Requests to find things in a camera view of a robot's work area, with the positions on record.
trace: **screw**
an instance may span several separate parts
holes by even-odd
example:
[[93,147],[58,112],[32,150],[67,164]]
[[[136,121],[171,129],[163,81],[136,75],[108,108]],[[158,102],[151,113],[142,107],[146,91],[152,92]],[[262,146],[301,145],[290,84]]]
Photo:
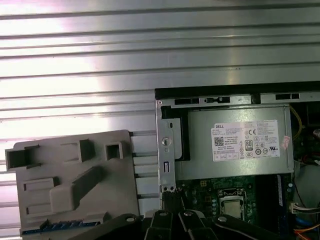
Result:
[[191,211],[185,211],[184,215],[190,217],[193,213]]
[[218,221],[225,223],[227,221],[227,218],[225,216],[220,216],[220,217],[218,217]]
[[162,145],[165,146],[165,147],[168,147],[171,145],[171,139],[169,137],[164,137],[162,138]]
[[134,222],[135,219],[134,219],[133,217],[128,217],[128,218],[126,219],[126,221],[127,221],[127,222]]

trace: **gray plastic shroud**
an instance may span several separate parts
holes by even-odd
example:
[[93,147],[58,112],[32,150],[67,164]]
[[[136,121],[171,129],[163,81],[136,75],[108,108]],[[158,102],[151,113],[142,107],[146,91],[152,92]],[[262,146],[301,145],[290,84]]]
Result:
[[[16,171],[20,233],[52,223],[103,223],[126,213],[139,215],[127,130],[19,142],[5,155],[8,171]],[[63,240],[87,230],[22,236]]]

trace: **ce mark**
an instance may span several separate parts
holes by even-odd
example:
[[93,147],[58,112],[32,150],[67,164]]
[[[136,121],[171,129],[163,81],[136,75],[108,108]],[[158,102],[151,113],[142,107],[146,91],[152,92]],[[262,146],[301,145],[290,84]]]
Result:
[[249,134],[250,134],[250,135],[257,135],[255,129],[253,129],[253,130],[250,129],[250,130],[249,130]]

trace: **orange wire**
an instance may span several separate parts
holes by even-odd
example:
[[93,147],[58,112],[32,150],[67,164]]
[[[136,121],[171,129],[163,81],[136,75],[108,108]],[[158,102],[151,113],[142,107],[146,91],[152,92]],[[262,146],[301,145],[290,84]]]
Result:
[[320,223],[317,224],[317,225],[315,225],[315,226],[313,226],[313,227],[309,227],[309,228],[294,229],[294,231],[296,231],[297,233],[304,233],[304,232],[310,231],[310,230],[312,230],[312,229],[315,229],[315,228],[317,228],[317,227],[319,227],[319,226],[320,226]]
[[302,240],[311,240],[310,238],[303,236],[302,234],[300,234],[299,232],[295,231],[295,234],[297,234],[299,236],[300,239]]

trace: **motherboard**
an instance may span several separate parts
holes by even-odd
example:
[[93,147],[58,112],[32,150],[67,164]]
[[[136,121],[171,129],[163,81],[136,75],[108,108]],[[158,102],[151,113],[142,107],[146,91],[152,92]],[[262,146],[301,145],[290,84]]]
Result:
[[207,219],[228,214],[256,224],[256,186],[254,176],[177,181],[184,191],[186,207],[204,213]]

